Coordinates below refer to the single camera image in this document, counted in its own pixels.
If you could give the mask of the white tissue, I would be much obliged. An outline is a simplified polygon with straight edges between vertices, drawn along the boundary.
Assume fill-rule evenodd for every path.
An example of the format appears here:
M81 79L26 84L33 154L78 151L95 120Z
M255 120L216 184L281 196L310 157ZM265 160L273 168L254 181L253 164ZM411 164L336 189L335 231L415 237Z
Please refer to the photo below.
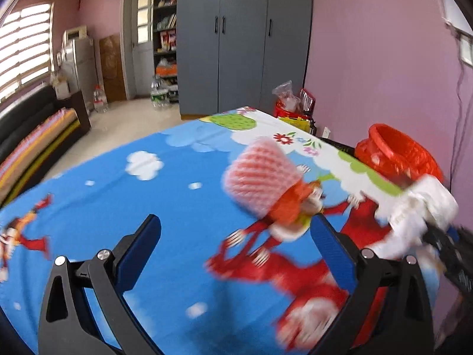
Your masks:
M396 200L388 223L391 231L367 246L382 259L398 259L422 246L422 236L432 225L446 232L459 206L453 195L432 175L423 175Z

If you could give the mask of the pink foam fruit net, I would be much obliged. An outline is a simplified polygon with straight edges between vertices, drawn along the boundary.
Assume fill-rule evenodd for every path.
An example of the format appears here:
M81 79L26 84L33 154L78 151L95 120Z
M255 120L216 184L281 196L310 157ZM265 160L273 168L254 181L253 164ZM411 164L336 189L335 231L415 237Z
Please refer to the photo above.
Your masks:
M232 162L224 172L223 187L257 218L268 217L285 227L322 209L319 186L305 182L302 171L269 138L256 139Z

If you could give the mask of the orange-lined trash bin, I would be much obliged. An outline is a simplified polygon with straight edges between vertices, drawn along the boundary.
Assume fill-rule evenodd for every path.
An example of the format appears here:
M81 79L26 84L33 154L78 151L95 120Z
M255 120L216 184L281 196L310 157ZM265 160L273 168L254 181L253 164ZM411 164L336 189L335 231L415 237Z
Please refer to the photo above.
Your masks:
M443 182L443 173L432 154L407 134L384 123L375 123L360 141L354 156L385 178L402 183L432 175Z

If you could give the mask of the cartoon blue tablecloth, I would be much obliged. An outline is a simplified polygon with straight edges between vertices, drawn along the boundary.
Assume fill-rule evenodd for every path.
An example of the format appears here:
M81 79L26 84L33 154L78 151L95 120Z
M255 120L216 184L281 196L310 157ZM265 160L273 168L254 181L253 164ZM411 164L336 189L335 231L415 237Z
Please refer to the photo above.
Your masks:
M152 340L166 354L287 354L278 319L311 322L321 309L305 282L321 257L310 233L285 239L261 267L245 259L229 280L205 268L228 235L253 222L224 192L222 176L260 137L273 140L306 181L321 184L334 228L352 225L357 216L385 226L398 186L269 114L241 108L149 135L41 183L1 210L6 224L52 198L23 231L32 240L46 237L49 255L18 246L1 279L1 308L29 349L38 348L54 259L88 260L156 215L160 240L124 294ZM277 288L283 278L303 284Z

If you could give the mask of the striped sofa cushion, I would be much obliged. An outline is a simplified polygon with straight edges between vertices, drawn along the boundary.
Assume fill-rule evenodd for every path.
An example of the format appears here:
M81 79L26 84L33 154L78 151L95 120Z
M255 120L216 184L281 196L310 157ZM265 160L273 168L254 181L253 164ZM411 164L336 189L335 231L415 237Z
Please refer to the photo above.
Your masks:
M72 108L63 108L39 124L1 162L1 206L38 185L80 136L81 124Z

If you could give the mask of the yellow plastic bag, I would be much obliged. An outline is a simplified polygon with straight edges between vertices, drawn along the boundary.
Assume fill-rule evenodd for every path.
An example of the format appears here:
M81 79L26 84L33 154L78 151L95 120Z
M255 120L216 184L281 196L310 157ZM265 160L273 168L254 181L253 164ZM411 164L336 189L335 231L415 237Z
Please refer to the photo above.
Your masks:
M303 119L301 117L290 118L290 117L279 117L280 121L288 123L302 131L311 133L311 121L308 119Z

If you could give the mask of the red bucket with bags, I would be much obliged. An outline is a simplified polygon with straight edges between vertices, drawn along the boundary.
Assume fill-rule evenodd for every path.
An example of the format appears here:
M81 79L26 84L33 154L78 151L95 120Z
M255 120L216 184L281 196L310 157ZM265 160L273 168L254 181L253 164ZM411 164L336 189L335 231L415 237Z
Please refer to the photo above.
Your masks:
M316 98L305 88L302 88L297 94L294 94L293 83L289 80L275 87L272 90L272 94L277 98L273 110L275 117L301 118L304 120L313 118Z

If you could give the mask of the white wifi router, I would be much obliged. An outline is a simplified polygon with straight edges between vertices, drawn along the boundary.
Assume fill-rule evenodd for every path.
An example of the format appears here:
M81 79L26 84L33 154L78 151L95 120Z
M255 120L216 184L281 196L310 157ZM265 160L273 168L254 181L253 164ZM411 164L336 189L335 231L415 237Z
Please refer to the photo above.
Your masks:
M472 37L473 31L455 0L443 0L443 17L446 23L463 35Z

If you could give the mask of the large water bottle green label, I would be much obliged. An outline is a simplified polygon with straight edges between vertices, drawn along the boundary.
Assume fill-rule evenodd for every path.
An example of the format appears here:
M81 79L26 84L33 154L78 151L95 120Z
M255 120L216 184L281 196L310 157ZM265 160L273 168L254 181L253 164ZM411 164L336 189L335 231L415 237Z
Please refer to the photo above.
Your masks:
M159 75L155 75L152 79L150 95L155 109L169 105L169 85Z

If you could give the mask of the brown cardboard sheet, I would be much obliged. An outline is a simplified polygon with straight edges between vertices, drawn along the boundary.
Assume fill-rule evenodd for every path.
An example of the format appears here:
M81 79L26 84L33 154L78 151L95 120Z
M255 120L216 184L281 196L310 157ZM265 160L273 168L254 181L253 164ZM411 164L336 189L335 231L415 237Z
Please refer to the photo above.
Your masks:
M99 40L103 88L108 103L126 101L119 34Z

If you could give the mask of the dark bookshelf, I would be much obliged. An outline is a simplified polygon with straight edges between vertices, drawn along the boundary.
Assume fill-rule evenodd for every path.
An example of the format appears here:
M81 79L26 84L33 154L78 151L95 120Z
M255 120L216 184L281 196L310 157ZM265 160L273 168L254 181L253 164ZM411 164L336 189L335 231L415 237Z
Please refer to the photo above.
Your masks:
M177 77L177 0L152 0L155 74L170 87L169 101L179 101Z

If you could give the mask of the window zebra blind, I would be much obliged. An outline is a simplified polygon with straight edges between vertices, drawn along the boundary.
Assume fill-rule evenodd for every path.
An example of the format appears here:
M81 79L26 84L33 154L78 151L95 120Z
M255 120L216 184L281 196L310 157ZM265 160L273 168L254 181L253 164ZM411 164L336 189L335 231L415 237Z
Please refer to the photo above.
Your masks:
M1 100L54 71L53 15L51 2L24 7L7 15L0 39Z

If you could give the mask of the white microwave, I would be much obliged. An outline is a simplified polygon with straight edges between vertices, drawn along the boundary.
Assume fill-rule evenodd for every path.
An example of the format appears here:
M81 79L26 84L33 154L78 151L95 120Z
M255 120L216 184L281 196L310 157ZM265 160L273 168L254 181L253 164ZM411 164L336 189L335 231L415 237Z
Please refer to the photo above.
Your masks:
M80 26L65 30L63 32L63 46L70 43L72 40L77 38L86 38L88 36L88 29L86 26Z

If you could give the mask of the grey panel door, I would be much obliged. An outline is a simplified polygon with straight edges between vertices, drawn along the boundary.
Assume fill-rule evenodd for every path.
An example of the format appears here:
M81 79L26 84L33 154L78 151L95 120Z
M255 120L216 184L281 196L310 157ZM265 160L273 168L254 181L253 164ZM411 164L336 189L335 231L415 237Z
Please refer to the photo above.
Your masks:
M149 96L154 76L152 13L152 0L132 0L132 59L137 97Z

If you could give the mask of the white wall socket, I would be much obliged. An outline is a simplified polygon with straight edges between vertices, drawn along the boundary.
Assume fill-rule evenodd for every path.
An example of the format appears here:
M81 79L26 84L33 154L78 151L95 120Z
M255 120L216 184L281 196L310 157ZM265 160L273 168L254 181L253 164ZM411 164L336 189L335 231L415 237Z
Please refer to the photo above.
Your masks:
M473 67L472 37L460 35L460 58L469 67Z

